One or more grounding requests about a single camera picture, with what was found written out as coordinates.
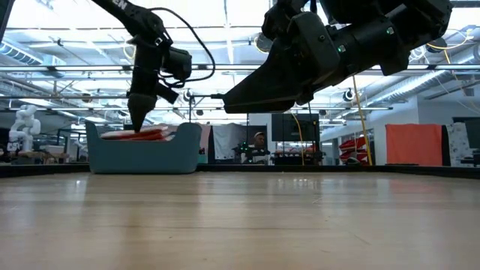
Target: orange curtain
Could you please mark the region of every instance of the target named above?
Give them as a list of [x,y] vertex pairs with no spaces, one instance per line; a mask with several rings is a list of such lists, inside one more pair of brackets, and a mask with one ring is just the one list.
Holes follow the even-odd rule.
[[387,163],[438,167],[442,161],[442,126],[387,124]]

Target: monitor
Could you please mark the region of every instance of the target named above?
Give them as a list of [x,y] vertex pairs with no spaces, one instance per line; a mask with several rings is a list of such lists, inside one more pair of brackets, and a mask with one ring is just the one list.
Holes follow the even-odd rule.
[[271,140],[274,142],[318,141],[320,138],[319,115],[298,114],[295,117],[298,119],[298,124],[292,114],[272,114]]
[[471,149],[480,149],[480,119],[465,121],[466,135]]

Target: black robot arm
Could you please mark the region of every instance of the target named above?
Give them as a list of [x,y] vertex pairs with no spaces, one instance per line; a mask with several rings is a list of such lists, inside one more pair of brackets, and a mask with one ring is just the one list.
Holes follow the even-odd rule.
[[449,0],[321,0],[323,25],[306,1],[278,0],[265,15],[263,34],[273,40],[267,60],[223,98],[227,113],[286,111],[314,93],[374,65],[384,75],[408,67],[410,50],[445,34]]
[[92,0],[117,18],[132,35],[136,55],[128,109],[136,132],[142,127],[146,114],[155,108],[157,96],[171,104],[178,94],[159,82],[160,71],[184,82],[191,75],[191,55],[172,47],[173,41],[164,22],[149,9],[126,0]]

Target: plastic storage bin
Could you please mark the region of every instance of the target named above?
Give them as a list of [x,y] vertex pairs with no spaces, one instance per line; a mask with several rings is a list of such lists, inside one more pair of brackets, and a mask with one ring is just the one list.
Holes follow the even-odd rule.
[[93,123],[85,126],[93,173],[187,174],[197,168],[202,136],[198,124],[181,124],[169,142],[105,140]]

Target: red fabric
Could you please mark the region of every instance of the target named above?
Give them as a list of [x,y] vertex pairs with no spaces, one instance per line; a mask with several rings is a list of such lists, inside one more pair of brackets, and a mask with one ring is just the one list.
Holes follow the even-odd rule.
[[362,137],[362,138],[358,138],[356,141],[354,139],[350,139],[350,140],[347,140],[346,142],[342,143],[342,145],[340,145],[340,150],[341,151],[354,151],[355,150],[355,146],[357,147],[356,150],[359,150],[361,149],[363,146],[365,146],[366,142],[365,142],[365,138]]
[[103,136],[105,140],[164,140],[162,130],[146,130],[139,133],[112,133],[111,136]]
[[363,164],[368,164],[368,159],[367,159],[367,151],[366,150],[358,150],[358,151],[345,151],[341,156],[340,160],[342,162],[347,162],[349,158],[351,158],[353,155],[354,158],[357,160],[361,161]]
[[442,126],[387,124],[387,163],[442,166]]

